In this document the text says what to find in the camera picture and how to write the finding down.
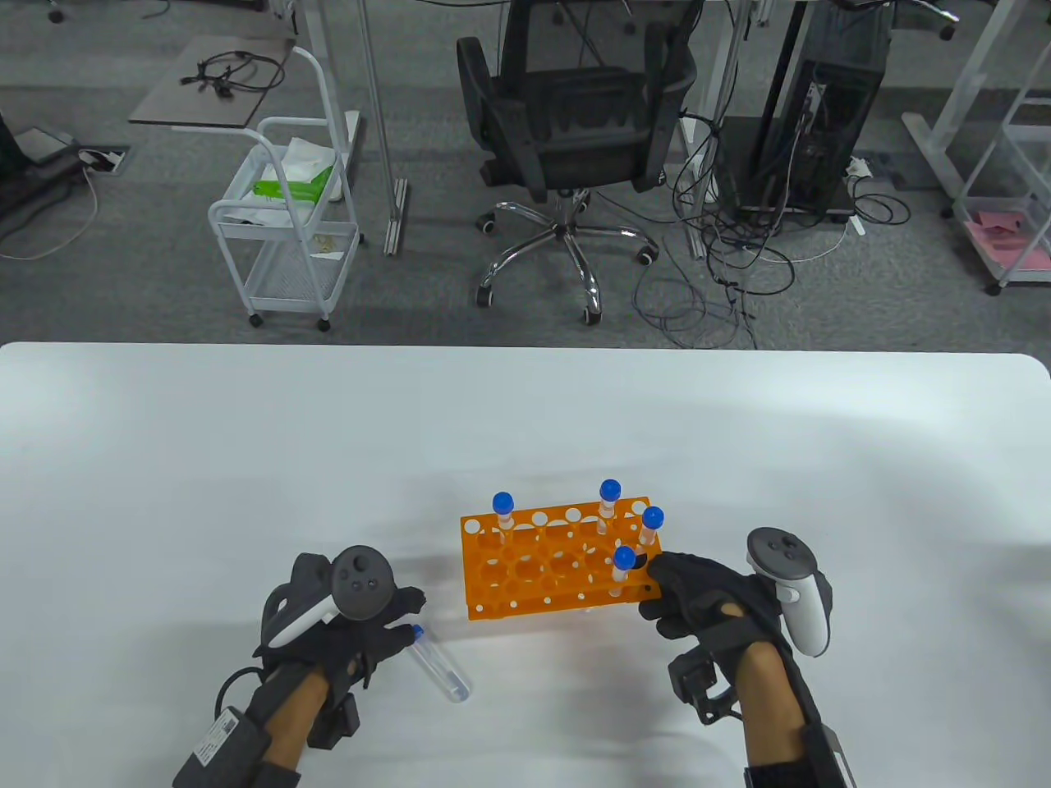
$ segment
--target test tube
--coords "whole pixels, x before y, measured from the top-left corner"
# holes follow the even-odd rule
[[[610,530],[610,520],[617,514],[615,504],[620,500],[620,482],[616,479],[606,479],[598,489],[598,523],[597,528],[600,536],[604,536]]]
[[[626,544],[617,547],[613,554],[613,582],[627,581],[627,573],[635,568],[635,551]],[[611,597],[619,597],[624,589],[619,585],[610,589]]]
[[[467,681],[456,672],[456,668],[435,644],[430,633],[419,624],[413,624],[412,630],[416,635],[416,640],[412,644],[412,654],[416,661],[424,666],[427,675],[446,693],[446,698],[453,703],[462,703],[470,698],[471,688]]]
[[[664,510],[660,506],[646,506],[642,513],[642,530],[639,531],[639,544],[650,545],[657,539],[657,532],[664,524]]]
[[[515,511],[515,499],[511,493],[497,493],[493,496],[493,511],[496,513],[496,521],[504,531],[511,531],[515,526],[515,519],[511,513]]]

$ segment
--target hand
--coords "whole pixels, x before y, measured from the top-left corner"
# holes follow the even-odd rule
[[[710,648],[730,684],[748,646],[784,642],[781,605],[766,578],[743,576],[717,561],[684,553],[663,553],[646,568],[662,597],[639,603],[642,618],[656,620],[657,631],[668,640],[697,637]],[[720,627],[734,619],[740,622],[734,628]]]
[[[320,666],[330,687],[329,705],[336,705],[357,682],[364,681],[368,688],[376,665],[412,645],[415,635],[411,624],[387,625],[419,613],[426,601],[419,588],[398,588],[387,607],[368,621],[339,616],[329,624],[314,624],[281,648],[260,646],[253,656],[263,658],[263,680],[287,662]]]

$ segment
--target office chair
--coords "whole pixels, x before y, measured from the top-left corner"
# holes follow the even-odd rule
[[[686,91],[697,76],[688,48],[703,0],[511,0],[499,75],[492,76],[477,38],[456,42],[471,134],[494,158],[481,167],[488,186],[524,186],[537,203],[555,192],[554,215],[497,203],[478,217],[489,234],[496,211],[544,229],[504,251],[475,294],[493,304],[493,279],[548,242],[565,247],[586,295],[584,323],[602,317],[598,282],[577,240],[642,242],[636,261],[657,258],[654,241],[635,227],[577,223],[590,189],[628,181],[636,191],[662,183],[664,160]]]

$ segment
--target pink paper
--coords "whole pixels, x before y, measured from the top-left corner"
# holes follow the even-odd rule
[[[1009,268],[1025,251],[1032,241],[1032,236],[1027,236],[1021,232],[1005,231],[1001,226],[993,228],[984,227],[973,222],[965,222],[964,227],[971,234],[974,243],[982,247],[983,251],[997,263],[1002,268]],[[1044,251],[1044,247],[1037,245],[1026,257],[1021,266],[1025,271],[1051,271],[1051,256]]]
[[[1007,230],[1017,232],[1022,229],[1022,222],[1025,216],[1022,213],[995,213],[993,211],[978,211],[978,224],[987,230]]]

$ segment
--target green package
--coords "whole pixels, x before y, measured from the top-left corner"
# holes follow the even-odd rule
[[[328,184],[329,175],[331,174],[332,168],[326,167],[310,183],[289,181],[288,190],[292,192],[293,200],[317,205],[317,201],[322,199],[322,192],[325,191],[325,186]],[[273,200],[285,199],[285,195],[281,192],[281,184],[276,181],[260,181],[252,187],[252,193],[256,196],[272,198]]]

